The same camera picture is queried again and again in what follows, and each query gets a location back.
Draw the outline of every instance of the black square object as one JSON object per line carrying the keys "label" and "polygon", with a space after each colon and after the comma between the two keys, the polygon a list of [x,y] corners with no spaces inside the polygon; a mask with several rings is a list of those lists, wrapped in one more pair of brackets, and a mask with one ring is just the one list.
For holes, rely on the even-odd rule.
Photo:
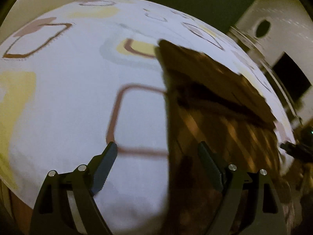
{"label": "black square object", "polygon": [[274,65],[273,70],[284,84],[294,102],[311,86],[310,81],[302,70],[286,53]]}

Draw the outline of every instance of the metal pin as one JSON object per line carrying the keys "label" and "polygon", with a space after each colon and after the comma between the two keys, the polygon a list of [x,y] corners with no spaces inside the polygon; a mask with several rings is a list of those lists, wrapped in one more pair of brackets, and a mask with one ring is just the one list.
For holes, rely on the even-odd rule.
{"label": "metal pin", "polygon": [[84,171],[84,170],[86,170],[86,169],[87,169],[87,166],[84,165],[84,164],[78,166],[78,170],[79,170],[79,171]]}
{"label": "metal pin", "polygon": [[260,169],[260,173],[265,176],[267,174],[267,171],[265,169]]}
{"label": "metal pin", "polygon": [[228,166],[228,169],[230,169],[230,170],[232,170],[232,171],[235,171],[235,170],[237,169],[237,166],[234,165],[234,164],[230,164],[230,165]]}
{"label": "metal pin", "polygon": [[56,173],[55,170],[51,170],[48,172],[48,176],[53,177],[55,175],[55,173]]}

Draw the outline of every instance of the striped brown fabric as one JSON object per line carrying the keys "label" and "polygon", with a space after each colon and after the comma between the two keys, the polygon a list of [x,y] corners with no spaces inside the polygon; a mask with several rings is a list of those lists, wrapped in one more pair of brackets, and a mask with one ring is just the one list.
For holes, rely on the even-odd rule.
{"label": "striped brown fabric", "polygon": [[200,163],[198,143],[205,141],[213,152],[240,169],[266,169],[274,181],[280,181],[275,118],[265,99],[242,75],[205,54],[168,41],[161,40],[159,46],[158,58],[165,78],[170,78],[170,202],[161,233],[204,234],[222,196],[212,188]]}

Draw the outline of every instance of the brown cloth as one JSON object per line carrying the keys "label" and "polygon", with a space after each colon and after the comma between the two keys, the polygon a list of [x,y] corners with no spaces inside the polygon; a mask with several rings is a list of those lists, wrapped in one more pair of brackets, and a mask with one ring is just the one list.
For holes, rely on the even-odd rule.
{"label": "brown cloth", "polygon": [[[246,78],[206,54],[161,40],[158,59],[168,85],[170,166],[169,210],[161,234],[204,234],[222,196],[200,163],[198,143],[205,141],[239,169],[266,169],[281,184],[275,117]],[[280,195],[286,192],[278,188]]]}

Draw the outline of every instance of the bed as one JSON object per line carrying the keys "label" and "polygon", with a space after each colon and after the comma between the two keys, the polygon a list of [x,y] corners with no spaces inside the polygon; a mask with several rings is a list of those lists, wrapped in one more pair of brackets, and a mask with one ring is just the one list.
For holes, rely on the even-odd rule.
{"label": "bed", "polygon": [[277,119],[280,173],[287,173],[293,158],[279,143],[295,139],[284,108],[231,38],[153,2],[81,0],[39,16],[0,45],[0,178],[25,204],[33,208],[50,170],[73,171],[114,140],[119,154],[95,197],[101,214],[114,234],[161,227],[168,145],[160,39],[248,79]]}

